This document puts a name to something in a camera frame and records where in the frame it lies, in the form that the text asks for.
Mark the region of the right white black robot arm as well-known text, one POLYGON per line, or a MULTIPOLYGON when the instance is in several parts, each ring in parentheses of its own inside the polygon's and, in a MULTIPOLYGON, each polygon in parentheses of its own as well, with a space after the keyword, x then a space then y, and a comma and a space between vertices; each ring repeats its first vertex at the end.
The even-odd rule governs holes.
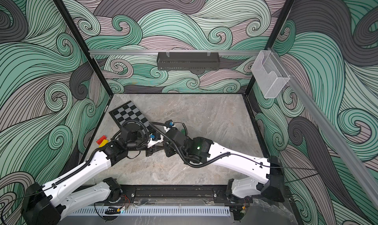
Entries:
POLYGON ((167 157, 177 154, 183 163, 200 169, 209 165, 224 167, 246 176, 228 181, 226 196, 230 201, 261 196, 274 202, 284 202, 286 167, 276 157, 250 156, 228 149, 217 142, 204 138, 190 138, 173 122, 151 122, 150 126, 160 135, 167 157))

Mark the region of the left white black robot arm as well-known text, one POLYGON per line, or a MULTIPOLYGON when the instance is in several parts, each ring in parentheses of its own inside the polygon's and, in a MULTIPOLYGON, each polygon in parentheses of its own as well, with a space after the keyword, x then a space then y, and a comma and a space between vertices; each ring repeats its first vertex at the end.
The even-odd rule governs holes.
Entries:
POLYGON ((157 132, 135 120, 126 121, 114 137, 95 149, 89 159, 64 175, 43 185, 34 183, 25 191, 21 214, 28 225, 56 225, 72 212, 96 202, 118 203, 125 199, 114 178, 79 190, 92 177, 128 157, 131 150, 141 151, 163 142, 157 132))

